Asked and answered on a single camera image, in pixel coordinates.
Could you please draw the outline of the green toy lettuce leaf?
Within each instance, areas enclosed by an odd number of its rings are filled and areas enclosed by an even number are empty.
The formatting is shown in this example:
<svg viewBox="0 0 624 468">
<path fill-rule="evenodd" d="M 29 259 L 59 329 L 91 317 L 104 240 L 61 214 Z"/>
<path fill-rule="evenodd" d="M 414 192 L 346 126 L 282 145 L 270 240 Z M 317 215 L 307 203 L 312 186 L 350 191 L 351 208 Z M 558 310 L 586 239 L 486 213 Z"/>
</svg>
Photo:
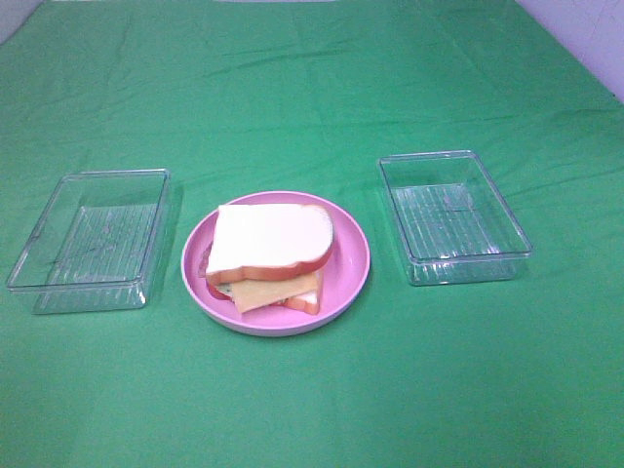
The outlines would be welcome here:
<svg viewBox="0 0 624 468">
<path fill-rule="evenodd" d="M 230 299 L 232 297 L 232 291 L 229 284 L 219 285 L 214 287 L 215 294 L 221 298 Z"/>
</svg>

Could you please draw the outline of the toy ham slice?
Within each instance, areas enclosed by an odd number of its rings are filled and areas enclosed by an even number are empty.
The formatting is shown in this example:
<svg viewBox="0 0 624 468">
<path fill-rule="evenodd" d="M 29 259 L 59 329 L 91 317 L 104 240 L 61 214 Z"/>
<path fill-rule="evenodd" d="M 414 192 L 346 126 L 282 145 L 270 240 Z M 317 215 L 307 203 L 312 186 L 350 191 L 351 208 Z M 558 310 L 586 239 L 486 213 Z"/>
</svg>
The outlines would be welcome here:
<svg viewBox="0 0 624 468">
<path fill-rule="evenodd" d="M 210 254 L 213 244 L 208 244 L 205 250 L 202 252 L 200 263 L 197 269 L 197 274 L 200 278 L 206 277 L 206 271 L 209 265 Z"/>
</svg>

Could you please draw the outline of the pink round plate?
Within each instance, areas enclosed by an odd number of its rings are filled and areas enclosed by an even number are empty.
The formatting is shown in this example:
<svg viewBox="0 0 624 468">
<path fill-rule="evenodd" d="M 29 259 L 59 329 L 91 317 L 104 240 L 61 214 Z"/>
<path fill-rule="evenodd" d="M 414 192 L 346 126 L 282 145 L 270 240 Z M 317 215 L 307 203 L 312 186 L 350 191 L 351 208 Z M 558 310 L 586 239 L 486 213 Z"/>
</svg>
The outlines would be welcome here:
<svg viewBox="0 0 624 468">
<path fill-rule="evenodd" d="M 337 318 L 357 298 L 369 275 L 371 252 L 364 231 L 350 213 L 322 197 L 296 191 L 257 192 L 232 202 L 244 205 L 293 203 L 322 206 L 331 215 L 334 242 L 323 269 L 318 314 L 309 315 L 284 306 L 265 306 L 240 314 L 232 301 L 214 297 L 199 273 L 202 256 L 214 237 L 217 212 L 210 212 L 188 236 L 181 254 L 180 270 L 189 294 L 212 319 L 233 331 L 251 335 L 296 335 L 313 331 Z"/>
</svg>

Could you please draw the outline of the right clear plastic tray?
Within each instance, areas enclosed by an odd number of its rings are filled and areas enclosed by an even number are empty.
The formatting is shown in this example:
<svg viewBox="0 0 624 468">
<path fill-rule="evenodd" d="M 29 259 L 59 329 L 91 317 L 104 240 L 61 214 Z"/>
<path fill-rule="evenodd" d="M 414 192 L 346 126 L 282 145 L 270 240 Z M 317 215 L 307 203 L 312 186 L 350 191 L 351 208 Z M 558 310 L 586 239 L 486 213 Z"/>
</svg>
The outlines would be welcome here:
<svg viewBox="0 0 624 468">
<path fill-rule="evenodd" d="M 513 280 L 532 245 L 470 150 L 382 157 L 378 167 L 408 282 L 417 287 Z"/>
</svg>

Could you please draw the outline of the clear plastic tray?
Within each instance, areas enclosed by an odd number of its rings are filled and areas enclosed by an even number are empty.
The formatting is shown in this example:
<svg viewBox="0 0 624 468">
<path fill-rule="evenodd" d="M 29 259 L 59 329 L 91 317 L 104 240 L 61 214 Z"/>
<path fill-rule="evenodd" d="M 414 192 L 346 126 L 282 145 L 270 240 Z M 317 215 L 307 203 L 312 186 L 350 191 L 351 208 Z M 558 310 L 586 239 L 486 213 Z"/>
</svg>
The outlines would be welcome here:
<svg viewBox="0 0 624 468">
<path fill-rule="evenodd" d="M 7 280 L 36 315 L 143 307 L 166 237 L 166 169 L 62 177 Z"/>
<path fill-rule="evenodd" d="M 532 245 L 470 150 L 382 157 L 378 167 L 408 282 L 417 287 L 513 280 Z"/>
</svg>

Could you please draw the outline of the green tablecloth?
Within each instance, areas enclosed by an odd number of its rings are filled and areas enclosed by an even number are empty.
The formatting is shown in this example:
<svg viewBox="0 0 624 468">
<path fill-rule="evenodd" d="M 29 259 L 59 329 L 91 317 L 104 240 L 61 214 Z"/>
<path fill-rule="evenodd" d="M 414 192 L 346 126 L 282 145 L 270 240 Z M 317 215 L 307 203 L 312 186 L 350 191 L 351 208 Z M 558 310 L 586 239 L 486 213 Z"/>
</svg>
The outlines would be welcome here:
<svg viewBox="0 0 624 468">
<path fill-rule="evenodd" d="M 470 149 L 533 245 L 510 282 L 414 288 L 377 160 Z M 51 2 L 1 49 L 1 271 L 61 176 L 166 168 L 139 310 L 1 294 L 5 467 L 619 467 L 623 108 L 512 1 Z M 179 258 L 270 189 L 348 210 L 371 272 L 337 320 L 211 320 Z"/>
</svg>

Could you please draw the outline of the left clear plastic tray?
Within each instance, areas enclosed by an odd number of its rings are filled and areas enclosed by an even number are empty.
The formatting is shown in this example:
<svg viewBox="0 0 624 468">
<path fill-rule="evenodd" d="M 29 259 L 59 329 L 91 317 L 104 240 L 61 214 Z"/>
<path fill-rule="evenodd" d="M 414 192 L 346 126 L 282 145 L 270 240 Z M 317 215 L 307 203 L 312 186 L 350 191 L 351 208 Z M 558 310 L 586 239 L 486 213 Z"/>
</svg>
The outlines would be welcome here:
<svg viewBox="0 0 624 468">
<path fill-rule="evenodd" d="M 7 280 L 36 315 L 143 307 L 166 237 L 166 169 L 62 177 Z"/>
</svg>

